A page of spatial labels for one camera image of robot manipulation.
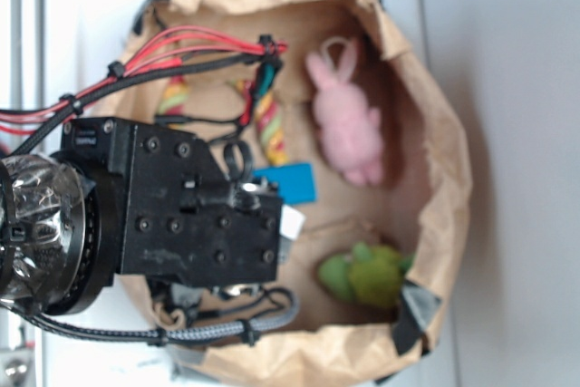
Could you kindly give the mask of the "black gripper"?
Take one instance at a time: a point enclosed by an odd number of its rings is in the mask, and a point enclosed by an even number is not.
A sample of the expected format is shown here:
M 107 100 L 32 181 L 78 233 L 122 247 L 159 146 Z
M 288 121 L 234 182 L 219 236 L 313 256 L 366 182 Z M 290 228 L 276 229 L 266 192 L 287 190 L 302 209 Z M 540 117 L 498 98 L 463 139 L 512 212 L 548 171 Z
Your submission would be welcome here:
M 296 240 L 305 223 L 274 189 L 244 190 L 186 131 L 78 119 L 62 136 L 61 157 L 93 183 L 97 240 L 115 274 L 188 287 L 269 283 L 280 235 Z

